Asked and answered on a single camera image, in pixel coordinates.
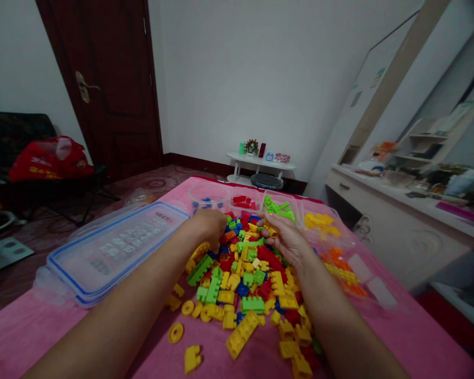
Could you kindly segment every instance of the small plant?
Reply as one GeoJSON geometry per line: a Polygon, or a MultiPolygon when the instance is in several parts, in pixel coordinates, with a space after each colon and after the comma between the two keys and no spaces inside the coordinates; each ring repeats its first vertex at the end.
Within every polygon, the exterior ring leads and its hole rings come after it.
{"type": "Polygon", "coordinates": [[[255,139],[250,139],[244,145],[245,150],[250,154],[258,154],[258,141],[255,139]]]}

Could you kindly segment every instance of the hand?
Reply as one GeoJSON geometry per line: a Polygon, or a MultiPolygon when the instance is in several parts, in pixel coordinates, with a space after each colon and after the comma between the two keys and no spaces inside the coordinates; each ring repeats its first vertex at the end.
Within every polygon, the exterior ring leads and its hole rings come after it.
{"type": "MultiPolygon", "coordinates": [[[[267,238],[267,244],[277,248],[288,262],[295,267],[297,272],[302,270],[305,258],[315,255],[309,241],[305,239],[300,230],[287,218],[273,213],[259,215],[262,218],[264,216],[267,222],[279,231],[278,238],[269,238],[269,231],[262,229],[262,235],[267,238]]],[[[258,226],[263,226],[263,221],[259,221],[258,226]]]]}
{"type": "Polygon", "coordinates": [[[199,228],[203,241],[211,244],[212,251],[220,248],[220,237],[226,227],[226,216],[217,210],[199,209],[190,221],[199,228]]]}

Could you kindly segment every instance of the small white table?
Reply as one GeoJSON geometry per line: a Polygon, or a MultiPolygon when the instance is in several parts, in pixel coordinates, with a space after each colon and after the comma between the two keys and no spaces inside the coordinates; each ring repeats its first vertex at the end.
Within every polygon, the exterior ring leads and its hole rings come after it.
{"type": "Polygon", "coordinates": [[[256,173],[260,171],[260,166],[266,167],[273,167],[279,170],[278,178],[281,179],[283,176],[284,170],[294,170],[297,168],[297,165],[288,162],[269,162],[266,161],[265,158],[258,158],[256,155],[248,156],[246,153],[239,154],[239,153],[227,153],[227,156],[235,160],[235,170],[233,171],[232,175],[229,175],[226,179],[232,183],[239,183],[243,185],[248,185],[255,187],[251,184],[251,180],[247,176],[241,176],[241,162],[252,163],[256,165],[256,173]]]}

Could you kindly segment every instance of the door handle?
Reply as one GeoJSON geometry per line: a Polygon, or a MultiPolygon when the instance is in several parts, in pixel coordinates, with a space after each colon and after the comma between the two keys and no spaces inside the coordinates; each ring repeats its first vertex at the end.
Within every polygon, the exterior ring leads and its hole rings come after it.
{"type": "Polygon", "coordinates": [[[99,91],[102,89],[97,85],[89,85],[85,80],[83,74],[79,71],[75,72],[75,79],[77,80],[77,85],[79,86],[79,92],[81,92],[81,97],[86,104],[90,103],[90,93],[88,88],[95,88],[99,91]]]}

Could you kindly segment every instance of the forearm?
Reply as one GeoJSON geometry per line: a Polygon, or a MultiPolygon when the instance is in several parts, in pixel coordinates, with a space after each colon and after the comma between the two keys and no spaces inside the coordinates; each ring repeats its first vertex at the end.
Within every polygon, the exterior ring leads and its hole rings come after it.
{"type": "Polygon", "coordinates": [[[331,368],[341,378],[408,377],[314,254],[299,271],[302,295],[331,368]]]}
{"type": "Polygon", "coordinates": [[[70,330],[25,377],[124,377],[191,253],[203,242],[185,222],[70,330]]]}

